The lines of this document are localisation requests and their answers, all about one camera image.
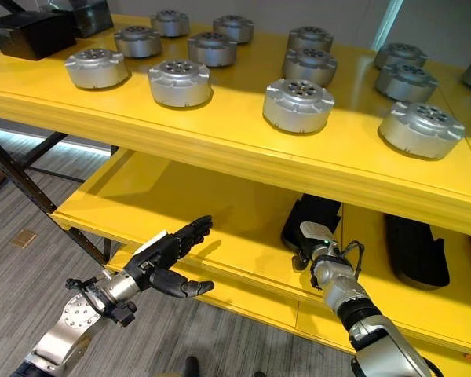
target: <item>floor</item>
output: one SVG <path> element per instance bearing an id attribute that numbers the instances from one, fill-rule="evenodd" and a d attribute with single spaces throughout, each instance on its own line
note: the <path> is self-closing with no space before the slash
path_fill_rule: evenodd
<path id="1" fill-rule="evenodd" d="M 15 155 L 37 141 L 0 133 Z M 56 146 L 35 165 L 89 177 L 106 156 Z M 78 184 L 32 172 L 31 178 L 61 203 Z M 38 234 L 26 249 L 9 241 L 23 228 Z M 91 236 L 99 247 L 102 240 Z M 60 316 L 73 295 L 68 277 L 89 278 L 98 264 L 68 239 L 11 183 L 0 189 L 0 376 L 10 375 Z M 196 300 L 147 291 L 135 300 L 137 319 L 127 328 L 110 325 L 94 340 L 72 375 L 149 377 L 178 372 L 193 354 L 206 377 L 350 376 L 350 356 Z"/>

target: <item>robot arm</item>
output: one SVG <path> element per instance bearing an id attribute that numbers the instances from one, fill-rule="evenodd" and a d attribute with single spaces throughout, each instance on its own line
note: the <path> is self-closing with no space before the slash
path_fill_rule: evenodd
<path id="1" fill-rule="evenodd" d="M 323 290 L 325 303 L 349 333 L 356 351 L 351 363 L 356 377 L 430 377 L 428 365 L 441 375 L 381 314 L 357 282 L 360 263 L 355 271 L 345 255 L 357 246 L 361 257 L 363 245 L 353 241 L 340 252 L 330 230 L 314 222 L 302 222 L 296 233 L 300 258 L 312 261 L 312 286 Z"/>
<path id="2" fill-rule="evenodd" d="M 170 271 L 213 225 L 211 216 L 195 220 L 174 234 L 164 234 L 137 250 L 121 273 L 102 274 L 85 282 L 67 280 L 78 294 L 67 302 L 61 318 L 46 332 L 11 377 L 65 377 L 82 358 L 94 335 L 111 320 L 125 327 L 134 320 L 134 295 L 153 287 L 178 298 L 201 295 L 212 281 L 197 282 Z"/>

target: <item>yellow shelf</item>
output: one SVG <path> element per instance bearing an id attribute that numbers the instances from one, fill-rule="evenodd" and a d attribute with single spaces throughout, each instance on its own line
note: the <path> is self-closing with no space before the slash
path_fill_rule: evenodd
<path id="1" fill-rule="evenodd" d="M 389 268 L 384 215 L 344 206 L 343 241 L 361 241 L 366 248 L 360 283 L 375 305 L 405 329 L 405 335 L 471 353 L 471 242 L 468 236 L 432 227 L 445 239 L 450 284 L 423 291 L 402 284 Z"/>
<path id="2" fill-rule="evenodd" d="M 130 260 L 135 247 L 121 247 L 107 264 L 109 269 L 122 270 Z M 311 306 L 303 302 L 283 299 L 267 291 L 247 286 L 221 275 L 207 273 L 181 260 L 173 268 L 194 280 L 212 280 L 215 288 L 197 299 L 211 305 L 230 310 L 265 324 L 283 329 L 303 338 L 332 346 L 338 350 L 353 353 L 347 332 L 338 318 L 327 308 Z M 418 352 L 437 364 L 444 375 L 471 377 L 471 362 L 463 354 L 454 350 L 431 345 L 417 339 L 408 339 Z"/>
<path id="3" fill-rule="evenodd" d="M 331 346 L 352 352 L 345 329 L 333 313 L 318 310 L 316 306 L 300 303 L 297 318 L 297 334 L 317 342 L 334 339 Z M 431 360 L 446 376 L 471 377 L 471 361 L 455 350 L 407 337 L 417 351 Z"/>
<path id="4" fill-rule="evenodd" d="M 115 20 L 118 27 L 148 22 Z M 192 34 L 207 29 L 194 25 Z M 392 102 L 373 88 L 373 52 L 334 44 L 335 109 L 320 133 L 294 136 L 261 114 L 265 87 L 280 77 L 286 36 L 257 33 L 239 46 L 235 65 L 212 70 L 212 101 L 189 110 L 152 100 L 147 69 L 186 56 L 186 38 L 163 43 L 164 54 L 127 60 L 133 76 L 102 91 L 75 88 L 63 62 L 89 46 L 114 49 L 110 32 L 40 61 L 0 54 L 0 117 L 471 234 L 471 148 L 462 141 L 435 162 L 387 148 L 377 128 Z M 431 101 L 448 110 L 439 90 Z"/>
<path id="5" fill-rule="evenodd" d="M 138 247 L 162 229 L 174 231 L 212 214 L 212 234 L 183 260 L 185 265 L 324 307 L 321 293 L 310 286 L 309 272 L 292 270 L 292 254 L 279 239 L 300 195 L 120 149 L 53 218 Z M 395 279 L 387 262 L 381 214 L 344 206 L 337 237 L 367 245 L 361 283 L 405 335 L 471 353 L 471 246 L 459 233 L 438 229 L 437 235 L 442 234 L 447 238 L 451 285 L 438 291 L 415 290 Z"/>
<path id="6" fill-rule="evenodd" d="M 107 267 L 114 271 L 121 271 L 135 250 L 136 248 L 131 246 L 121 247 Z M 198 297 L 201 301 L 271 324 L 285 331 L 292 331 L 295 327 L 298 311 L 296 300 L 283 298 L 182 262 L 177 263 L 172 269 L 191 280 L 216 282 L 216 289 Z"/>
<path id="7" fill-rule="evenodd" d="M 430 62 L 429 69 L 440 80 L 438 89 L 443 94 L 454 117 L 466 125 L 466 136 L 471 147 L 471 88 L 462 83 L 464 68 L 445 67 Z"/>

